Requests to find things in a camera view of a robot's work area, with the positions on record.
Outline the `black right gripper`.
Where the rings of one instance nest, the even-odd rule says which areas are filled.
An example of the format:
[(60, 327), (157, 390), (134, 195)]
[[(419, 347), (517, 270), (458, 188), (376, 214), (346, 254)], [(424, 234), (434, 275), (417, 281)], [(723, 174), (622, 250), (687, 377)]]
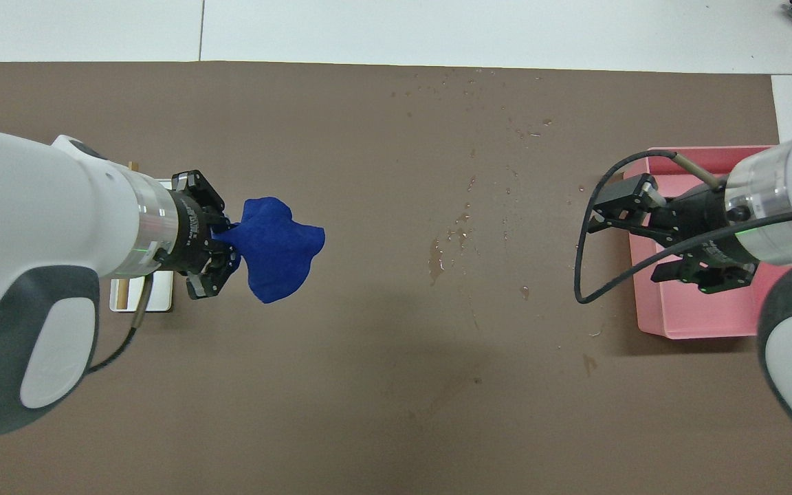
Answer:
[[(730, 226), (723, 191), (698, 186), (666, 199), (650, 173), (596, 189), (588, 206), (588, 234), (608, 228), (649, 239), (664, 239), (667, 234), (670, 240), (664, 241), (664, 247)], [(749, 286), (758, 267), (758, 260), (739, 244), (734, 234), (705, 241), (679, 257), (673, 262), (657, 263), (650, 281), (676, 281), (695, 285), (702, 294), (719, 294)]]

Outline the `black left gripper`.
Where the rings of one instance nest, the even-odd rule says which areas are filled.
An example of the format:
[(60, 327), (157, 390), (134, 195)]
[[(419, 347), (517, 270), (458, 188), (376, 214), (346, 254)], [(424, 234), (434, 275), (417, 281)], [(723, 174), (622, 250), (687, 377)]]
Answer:
[(162, 258), (165, 272), (185, 274), (191, 300), (216, 297), (240, 264), (236, 248), (226, 242), (208, 242), (210, 231), (233, 229), (226, 203), (198, 170), (172, 176), (172, 197), (178, 217), (173, 246)]

